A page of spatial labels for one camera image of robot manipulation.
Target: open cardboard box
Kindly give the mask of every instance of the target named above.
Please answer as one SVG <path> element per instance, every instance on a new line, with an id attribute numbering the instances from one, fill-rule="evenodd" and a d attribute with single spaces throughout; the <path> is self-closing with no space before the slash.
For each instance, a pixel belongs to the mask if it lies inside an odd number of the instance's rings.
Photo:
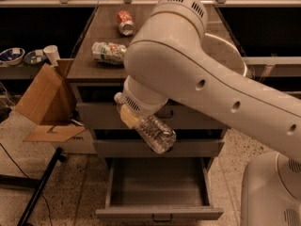
<path id="1" fill-rule="evenodd" d="M 70 125 L 76 100 L 66 75 L 70 60 L 60 60 L 55 69 L 45 64 L 16 106 L 37 127 L 25 142 L 52 142 L 65 153 L 95 153 L 92 138 L 84 126 Z"/>

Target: paper cup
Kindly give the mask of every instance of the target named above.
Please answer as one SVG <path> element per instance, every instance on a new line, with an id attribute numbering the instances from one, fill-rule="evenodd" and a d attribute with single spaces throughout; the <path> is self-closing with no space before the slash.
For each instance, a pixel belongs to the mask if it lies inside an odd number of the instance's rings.
<path id="1" fill-rule="evenodd" d="M 57 60 L 60 59 L 57 46 L 49 45 L 43 49 L 43 52 L 48 57 L 52 65 L 57 65 Z"/>

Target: terrazzo floor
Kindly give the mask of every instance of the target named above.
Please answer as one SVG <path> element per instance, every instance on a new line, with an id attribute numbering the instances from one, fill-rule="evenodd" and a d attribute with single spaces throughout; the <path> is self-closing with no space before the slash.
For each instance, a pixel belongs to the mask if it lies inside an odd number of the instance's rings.
<path id="1" fill-rule="evenodd" d="M 12 111 L 0 123 L 0 143 L 22 170 L 40 178 L 55 149 L 50 143 L 23 142 L 35 124 Z M 175 222 L 171 225 L 239 226 L 241 183 L 246 164 L 261 153 L 270 151 L 258 141 L 230 129 L 221 154 L 209 171 L 214 207 L 224 209 L 216 221 Z M 152 222 L 101 221 L 96 209 L 104 208 L 108 171 L 96 154 L 65 154 L 67 160 L 57 163 L 28 223 L 34 226 L 155 225 Z M 0 174 L 23 176 L 0 148 Z M 0 187 L 0 226 L 14 226 L 27 206 L 32 189 Z"/>

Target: soda can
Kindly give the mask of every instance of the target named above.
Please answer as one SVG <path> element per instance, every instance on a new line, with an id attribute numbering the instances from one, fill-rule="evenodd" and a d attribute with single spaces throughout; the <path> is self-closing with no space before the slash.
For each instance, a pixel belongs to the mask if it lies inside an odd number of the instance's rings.
<path id="1" fill-rule="evenodd" d="M 92 56 L 100 62 L 121 65 L 127 47 L 113 42 L 94 42 L 92 45 Z"/>
<path id="2" fill-rule="evenodd" d="M 134 34 L 134 22 L 129 11 L 123 10 L 117 14 L 119 32 L 125 36 Z"/>

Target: white robotic arm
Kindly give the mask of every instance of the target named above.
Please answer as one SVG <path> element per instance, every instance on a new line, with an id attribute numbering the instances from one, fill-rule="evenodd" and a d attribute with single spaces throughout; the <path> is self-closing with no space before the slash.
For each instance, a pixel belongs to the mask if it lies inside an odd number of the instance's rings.
<path id="1" fill-rule="evenodd" d="M 199 0 L 160 0 L 125 55 L 123 93 L 148 116 L 167 98 L 187 105 L 301 163 L 301 102 L 206 55 Z"/>

